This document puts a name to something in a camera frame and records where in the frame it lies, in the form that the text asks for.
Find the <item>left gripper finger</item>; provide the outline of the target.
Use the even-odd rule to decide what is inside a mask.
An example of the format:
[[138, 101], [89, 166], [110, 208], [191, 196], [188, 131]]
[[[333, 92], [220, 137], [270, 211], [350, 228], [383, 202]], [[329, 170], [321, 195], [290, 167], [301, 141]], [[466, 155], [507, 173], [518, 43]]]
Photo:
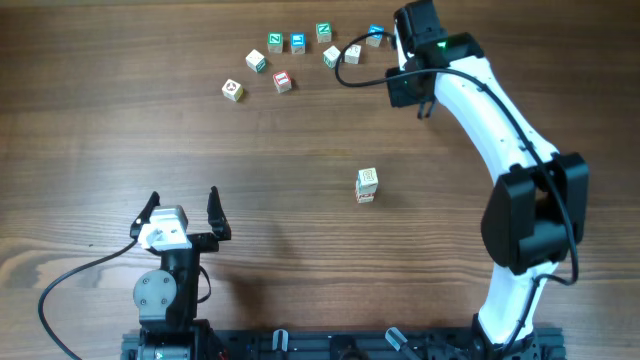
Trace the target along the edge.
[[160, 196], [154, 191], [149, 197], [146, 205], [135, 218], [130, 226], [129, 236], [132, 239], [137, 239], [141, 233], [142, 227], [145, 224], [150, 223], [150, 217], [155, 207], [160, 205]]
[[222, 209], [219, 191], [216, 186], [212, 186], [207, 204], [208, 224], [211, 231], [219, 241], [226, 241], [232, 238], [232, 231], [226, 215]]

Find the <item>white block blue side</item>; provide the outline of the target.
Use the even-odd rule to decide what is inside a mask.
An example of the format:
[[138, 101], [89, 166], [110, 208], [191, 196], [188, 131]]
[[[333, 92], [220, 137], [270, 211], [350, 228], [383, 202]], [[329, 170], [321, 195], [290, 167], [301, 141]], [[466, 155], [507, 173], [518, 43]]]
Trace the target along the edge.
[[375, 168], [360, 169], [358, 171], [357, 183], [364, 186], [376, 185], [378, 187], [378, 176]]

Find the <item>white block red side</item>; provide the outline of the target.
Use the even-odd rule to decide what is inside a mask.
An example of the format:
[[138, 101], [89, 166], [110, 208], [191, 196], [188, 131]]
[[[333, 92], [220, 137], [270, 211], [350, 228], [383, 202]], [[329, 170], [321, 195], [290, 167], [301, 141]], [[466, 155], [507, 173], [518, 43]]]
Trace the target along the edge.
[[368, 193], [368, 194], [356, 194], [356, 200], [359, 198], [374, 198], [375, 193]]

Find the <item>white block leaf picture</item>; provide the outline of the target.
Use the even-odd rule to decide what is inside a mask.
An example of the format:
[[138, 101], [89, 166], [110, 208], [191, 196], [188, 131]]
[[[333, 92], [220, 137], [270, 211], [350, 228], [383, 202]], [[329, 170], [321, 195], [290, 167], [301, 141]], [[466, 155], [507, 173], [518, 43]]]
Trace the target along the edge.
[[357, 183], [355, 193], [356, 194], [376, 193], [376, 190], [377, 190], [376, 185], [364, 186], [362, 184]]

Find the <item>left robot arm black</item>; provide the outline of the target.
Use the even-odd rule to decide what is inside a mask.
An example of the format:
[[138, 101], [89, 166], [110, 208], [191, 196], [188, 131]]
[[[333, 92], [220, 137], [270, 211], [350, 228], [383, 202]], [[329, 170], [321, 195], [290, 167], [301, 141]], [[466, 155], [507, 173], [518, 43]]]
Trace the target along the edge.
[[197, 307], [209, 296], [198, 295], [198, 281], [208, 274], [200, 255], [219, 250], [232, 237], [218, 189], [210, 190], [208, 224], [204, 233], [187, 232], [188, 219], [179, 206], [162, 206], [154, 192], [130, 227], [130, 237], [160, 258], [157, 270], [136, 282], [133, 300], [140, 331], [123, 337], [121, 357], [129, 360], [227, 359], [226, 347], [207, 320], [197, 318]]

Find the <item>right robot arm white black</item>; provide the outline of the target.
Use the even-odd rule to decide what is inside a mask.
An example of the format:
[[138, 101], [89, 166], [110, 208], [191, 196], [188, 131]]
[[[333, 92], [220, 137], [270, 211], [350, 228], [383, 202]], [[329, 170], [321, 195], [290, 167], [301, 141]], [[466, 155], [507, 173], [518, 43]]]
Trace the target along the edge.
[[546, 283], [576, 283], [584, 234], [589, 168], [561, 153], [509, 99], [479, 43], [450, 35], [431, 1], [394, 14], [398, 67], [388, 70], [395, 107], [417, 104], [420, 117], [442, 104], [480, 153], [493, 182], [481, 237], [494, 262], [487, 298], [469, 341], [449, 339], [441, 352], [471, 359], [563, 359], [564, 337], [537, 328], [535, 309]]

